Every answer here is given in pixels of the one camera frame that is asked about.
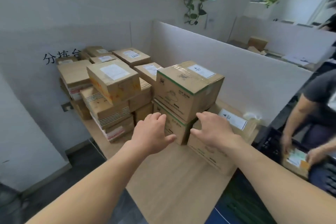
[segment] paper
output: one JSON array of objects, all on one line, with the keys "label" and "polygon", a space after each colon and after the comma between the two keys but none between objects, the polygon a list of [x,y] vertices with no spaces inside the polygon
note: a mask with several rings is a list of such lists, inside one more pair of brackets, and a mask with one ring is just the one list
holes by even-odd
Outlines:
[{"label": "paper", "polygon": [[142,66],[144,69],[146,69],[150,74],[156,75],[158,68],[154,65],[144,65]]},{"label": "paper", "polygon": [[107,50],[105,50],[105,49],[100,49],[100,50],[97,50],[97,52],[99,52],[99,53],[108,53],[108,51],[107,51]]},{"label": "paper", "polygon": [[210,70],[200,66],[200,65],[192,65],[190,67],[187,67],[188,69],[190,69],[191,71],[194,71],[196,73],[198,73],[199,75],[205,77],[205,78],[209,78],[212,77],[213,75],[215,75],[216,73],[211,72]]},{"label": "paper", "polygon": [[103,57],[98,57],[101,62],[109,61],[113,59],[111,56],[103,56]]},{"label": "paper", "polygon": [[136,53],[136,52],[133,52],[133,51],[126,51],[126,52],[123,52],[123,54],[125,54],[126,56],[128,56],[129,58],[132,58],[132,59],[135,59],[135,58],[140,56],[139,53]]},{"label": "paper", "polygon": [[301,161],[306,161],[306,156],[307,154],[305,154],[303,151],[295,149],[289,153],[287,162],[291,163],[296,167],[300,167]]},{"label": "paper", "polygon": [[120,136],[121,134],[125,133],[125,129],[123,126],[120,126],[111,132],[107,134],[107,139],[110,141],[112,139],[115,139],[117,136]]},{"label": "paper", "polygon": [[285,59],[285,60],[288,60],[292,63],[301,65],[301,66],[305,66],[305,65],[309,64],[309,62],[304,57],[297,58],[297,57],[286,55],[286,56],[283,56],[282,58]]},{"label": "paper", "polygon": [[118,80],[119,78],[129,75],[129,72],[116,64],[102,67],[100,70],[112,80]]},{"label": "paper", "polygon": [[236,128],[239,128],[240,130],[243,130],[247,123],[247,120],[244,120],[243,118],[231,112],[228,112],[225,109],[222,109],[218,115],[225,117],[232,126],[235,126]]},{"label": "paper", "polygon": [[71,60],[71,59],[67,59],[67,60],[60,60],[60,61],[58,62],[59,65],[61,65],[61,64],[67,64],[67,63],[73,63],[73,60]]}]

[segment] gray t-shirt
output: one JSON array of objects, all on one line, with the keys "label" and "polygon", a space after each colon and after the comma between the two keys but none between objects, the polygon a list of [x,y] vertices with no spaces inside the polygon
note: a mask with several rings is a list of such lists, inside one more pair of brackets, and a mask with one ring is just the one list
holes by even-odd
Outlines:
[{"label": "gray t-shirt", "polygon": [[327,106],[330,97],[336,92],[336,69],[326,72],[309,82],[303,95],[312,102],[318,103],[318,108],[310,114],[317,124],[327,127],[336,126],[336,112]]}]

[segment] wooden table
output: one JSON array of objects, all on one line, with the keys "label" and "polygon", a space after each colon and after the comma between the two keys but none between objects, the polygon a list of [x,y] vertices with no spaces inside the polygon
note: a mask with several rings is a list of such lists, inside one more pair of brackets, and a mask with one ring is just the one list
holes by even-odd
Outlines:
[{"label": "wooden table", "polygon": [[[93,120],[84,125],[107,159],[132,137],[114,143]],[[233,175],[222,175],[188,146],[172,143],[149,156],[126,189],[149,224],[203,224]]]}]

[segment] baseboard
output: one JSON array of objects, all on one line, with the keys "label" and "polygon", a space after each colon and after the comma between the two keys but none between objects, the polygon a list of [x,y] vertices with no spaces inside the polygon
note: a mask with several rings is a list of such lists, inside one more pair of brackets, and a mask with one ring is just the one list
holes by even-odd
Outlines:
[{"label": "baseboard", "polygon": [[38,183],[34,184],[30,188],[27,188],[25,191],[22,192],[22,197],[23,198],[27,197],[31,193],[35,192],[39,188],[41,188],[44,185],[48,184],[49,182],[51,182],[52,180],[56,179],[58,176],[62,175],[63,173],[65,173],[66,171],[68,171],[71,168],[72,168],[72,166],[71,166],[70,163],[66,164],[64,167],[62,167],[61,169],[57,170],[53,174],[49,175],[48,177],[46,177],[43,180],[39,181]]},{"label": "baseboard", "polygon": [[90,144],[89,140],[85,140],[79,144],[76,144],[75,146],[71,147],[70,149],[65,151],[65,154],[68,156],[71,153],[74,153],[75,151],[78,151],[79,149],[83,148],[84,146]]}]

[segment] person's hand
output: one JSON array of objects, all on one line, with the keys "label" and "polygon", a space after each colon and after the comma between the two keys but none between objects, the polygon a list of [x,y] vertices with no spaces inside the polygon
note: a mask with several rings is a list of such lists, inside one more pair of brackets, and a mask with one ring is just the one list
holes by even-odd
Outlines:
[{"label": "person's hand", "polygon": [[165,136],[166,115],[159,112],[149,114],[134,128],[131,143],[144,154],[155,154],[165,149],[175,139],[175,135]]},{"label": "person's hand", "polygon": [[208,146],[230,147],[235,140],[242,138],[232,132],[230,123],[221,116],[211,112],[196,113],[202,124],[202,130],[192,128],[190,133]]},{"label": "person's hand", "polygon": [[320,146],[320,147],[311,149],[308,152],[306,161],[308,162],[310,166],[312,166],[314,164],[321,162],[326,156],[327,154],[324,152],[323,148]]},{"label": "person's hand", "polygon": [[292,148],[292,137],[282,134],[280,143],[282,146],[282,154],[288,154]]}]

